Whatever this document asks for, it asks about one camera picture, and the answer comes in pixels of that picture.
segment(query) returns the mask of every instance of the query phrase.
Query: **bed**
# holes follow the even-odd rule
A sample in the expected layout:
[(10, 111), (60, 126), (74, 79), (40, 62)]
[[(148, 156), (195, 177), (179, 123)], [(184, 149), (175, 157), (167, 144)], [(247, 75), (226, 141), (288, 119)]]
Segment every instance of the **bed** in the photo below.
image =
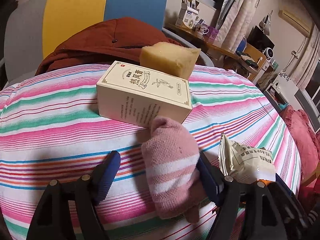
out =
[[(148, 130), (99, 116), (95, 84), (108, 67), (56, 70), (0, 93), (0, 207), (12, 238), (26, 239), (37, 202), (51, 179), (78, 179), (117, 150), (120, 169), (97, 207), (110, 239), (205, 239), (215, 218), (214, 203), (202, 203), (196, 225), (182, 216), (160, 220), (140, 151)], [(233, 140), (272, 151), (277, 173), (296, 193), (299, 152), (266, 97), (246, 78), (219, 68), (196, 65), (189, 82), (193, 110), (183, 125), (211, 163), (218, 165), (224, 132)], [(69, 205), (77, 239), (83, 239), (75, 205)], [(237, 223), (233, 237), (239, 230)]]

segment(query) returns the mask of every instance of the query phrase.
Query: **red cushion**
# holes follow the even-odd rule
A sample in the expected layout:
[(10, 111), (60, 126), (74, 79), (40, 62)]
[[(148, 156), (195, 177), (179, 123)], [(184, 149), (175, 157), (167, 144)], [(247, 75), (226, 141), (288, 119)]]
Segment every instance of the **red cushion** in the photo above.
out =
[(298, 200), (300, 201), (303, 209), (308, 214), (313, 206), (316, 204), (316, 195), (311, 187), (300, 187)]
[(320, 194), (320, 177), (316, 180), (316, 184), (313, 188), (313, 191), (317, 194)]
[(306, 122), (310, 137), (313, 141), (313, 143), (315, 144), (316, 148), (317, 148), (317, 152), (318, 152), (318, 159), (320, 160), (320, 142), (317, 139), (314, 131), (312, 130), (312, 128), (309, 126), (309, 117), (307, 115), (307, 113), (305, 111), (303, 111), (302, 109), (296, 111), (297, 114), (299, 114), (300, 118), (303, 119)]
[(316, 139), (317, 139), (318, 143), (320, 144), (320, 131), (317, 132)]
[(301, 158), (302, 177), (305, 178), (316, 169), (319, 162), (318, 151), (310, 136), (306, 119), (301, 111), (294, 111), (292, 106), (287, 106), (280, 115), (297, 145)]

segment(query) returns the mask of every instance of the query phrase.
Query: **white mug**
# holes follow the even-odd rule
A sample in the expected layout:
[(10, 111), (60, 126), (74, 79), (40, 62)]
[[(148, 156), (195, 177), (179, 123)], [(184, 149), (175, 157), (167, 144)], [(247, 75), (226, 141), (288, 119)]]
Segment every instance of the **white mug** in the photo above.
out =
[(201, 24), (197, 24), (196, 25), (196, 32), (201, 35), (205, 35), (209, 32), (209, 29), (206, 26), (203, 26)]

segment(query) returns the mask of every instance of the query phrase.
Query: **screw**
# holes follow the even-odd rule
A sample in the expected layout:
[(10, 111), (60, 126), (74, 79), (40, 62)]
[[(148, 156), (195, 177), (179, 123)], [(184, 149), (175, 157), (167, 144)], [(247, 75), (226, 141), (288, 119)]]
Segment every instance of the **screw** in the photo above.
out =
[(266, 184), (264, 184), (262, 181), (257, 182), (258, 187), (265, 187)]
[(55, 185), (57, 185), (57, 183), (58, 183), (58, 181), (56, 179), (53, 179), (50, 181), (49, 184), (50, 184), (50, 186), (55, 186)]
[(226, 181), (228, 181), (228, 182), (233, 182), (233, 177), (231, 177), (231, 176), (225, 176), (224, 177), (224, 179), (226, 180)]
[(84, 181), (89, 180), (90, 178), (91, 178), (91, 176), (89, 174), (85, 174), (81, 177), (81, 179)]

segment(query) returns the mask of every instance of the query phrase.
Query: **red jacket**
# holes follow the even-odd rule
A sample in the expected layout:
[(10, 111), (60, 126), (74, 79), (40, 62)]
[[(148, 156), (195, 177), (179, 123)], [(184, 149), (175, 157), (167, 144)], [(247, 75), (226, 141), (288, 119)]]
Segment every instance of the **red jacket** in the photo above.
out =
[(115, 60), (139, 64), (141, 48), (161, 41), (179, 45), (160, 30), (134, 18), (100, 22), (61, 43), (41, 62), (36, 75), (75, 65)]

